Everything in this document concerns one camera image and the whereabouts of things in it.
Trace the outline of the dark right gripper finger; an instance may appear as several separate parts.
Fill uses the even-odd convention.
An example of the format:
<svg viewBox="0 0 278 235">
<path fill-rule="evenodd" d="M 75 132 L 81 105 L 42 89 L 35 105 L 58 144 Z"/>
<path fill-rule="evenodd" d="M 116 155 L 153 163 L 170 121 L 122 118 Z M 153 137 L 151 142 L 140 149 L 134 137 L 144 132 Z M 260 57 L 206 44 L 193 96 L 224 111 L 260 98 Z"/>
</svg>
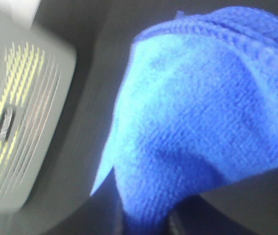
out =
<svg viewBox="0 0 278 235">
<path fill-rule="evenodd" d="M 183 224 L 183 218 L 178 211 L 171 211 L 169 218 L 169 234 L 170 235 L 187 235 L 187 229 Z"/>
</svg>

